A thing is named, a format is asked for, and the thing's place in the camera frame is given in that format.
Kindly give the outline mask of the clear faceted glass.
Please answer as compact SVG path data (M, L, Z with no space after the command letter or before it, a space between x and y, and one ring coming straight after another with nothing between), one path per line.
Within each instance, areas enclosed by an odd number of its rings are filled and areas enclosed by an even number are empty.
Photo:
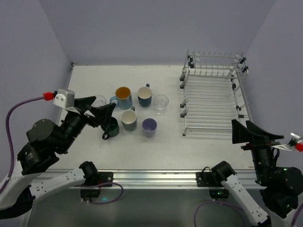
M91 104L92 107L101 107L107 104L107 100L102 95L97 95L95 101Z

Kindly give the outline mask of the dark blue faceted mug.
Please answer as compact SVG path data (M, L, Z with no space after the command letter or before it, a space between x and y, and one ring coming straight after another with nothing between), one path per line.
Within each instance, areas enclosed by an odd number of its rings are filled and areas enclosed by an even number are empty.
M149 107L152 102L152 90L150 89L150 84L141 87L137 91L137 97L140 106Z

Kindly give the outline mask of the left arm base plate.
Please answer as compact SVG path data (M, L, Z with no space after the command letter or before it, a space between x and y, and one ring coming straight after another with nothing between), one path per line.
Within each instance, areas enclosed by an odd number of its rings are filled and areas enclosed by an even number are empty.
M111 187L113 184L114 174L113 172L98 172L98 177L95 180L96 185L101 184L102 187Z

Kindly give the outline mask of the dark teal mug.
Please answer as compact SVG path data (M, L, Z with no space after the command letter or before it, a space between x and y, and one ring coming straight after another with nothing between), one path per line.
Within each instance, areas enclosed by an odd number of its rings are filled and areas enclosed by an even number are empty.
M137 127L135 107L132 106L130 109L123 111L120 119L126 131L134 131Z

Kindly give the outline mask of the light blue butterfly mug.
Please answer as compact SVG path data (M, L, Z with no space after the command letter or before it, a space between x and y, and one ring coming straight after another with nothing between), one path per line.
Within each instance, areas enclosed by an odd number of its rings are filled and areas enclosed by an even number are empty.
M128 87L119 87L109 102L115 103L122 110L130 109L133 105L131 90Z

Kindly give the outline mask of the lavender plastic cup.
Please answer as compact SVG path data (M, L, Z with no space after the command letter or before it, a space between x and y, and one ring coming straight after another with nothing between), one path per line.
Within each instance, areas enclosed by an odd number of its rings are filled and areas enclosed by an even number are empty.
M157 122L152 118L147 118L142 122L143 134L147 138L152 138L157 130Z

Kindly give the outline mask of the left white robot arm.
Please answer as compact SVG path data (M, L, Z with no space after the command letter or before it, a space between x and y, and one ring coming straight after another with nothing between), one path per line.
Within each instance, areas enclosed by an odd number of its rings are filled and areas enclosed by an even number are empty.
M27 144L17 155L14 167L0 188L0 218L19 217L30 211L33 205L57 191L74 186L84 188L102 185L97 168L85 161L72 171L48 181L32 181L59 161L57 155L67 154L76 138L87 125L106 127L109 125L115 103L93 107L96 97L78 98L74 110L68 110L61 125L49 119L37 121L27 131Z

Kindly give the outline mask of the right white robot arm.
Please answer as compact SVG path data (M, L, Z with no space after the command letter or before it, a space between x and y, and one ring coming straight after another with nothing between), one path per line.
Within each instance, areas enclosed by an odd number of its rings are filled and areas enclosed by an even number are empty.
M281 150L303 150L303 138L294 133L291 136L287 144L281 144L283 135L269 133L249 120L245 125L232 120L232 143L242 144L242 150L251 152L256 183L262 186L259 192L269 213L250 196L229 163L222 161L211 169L214 181L233 195L253 227L294 227L303 210L299 204L303 193L301 170L277 166Z

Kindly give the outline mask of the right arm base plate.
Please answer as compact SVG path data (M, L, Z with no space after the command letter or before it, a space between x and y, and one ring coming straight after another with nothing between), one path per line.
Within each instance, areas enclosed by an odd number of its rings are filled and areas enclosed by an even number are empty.
M215 185L210 167L206 166L202 171L196 172L196 184L197 187L211 187Z

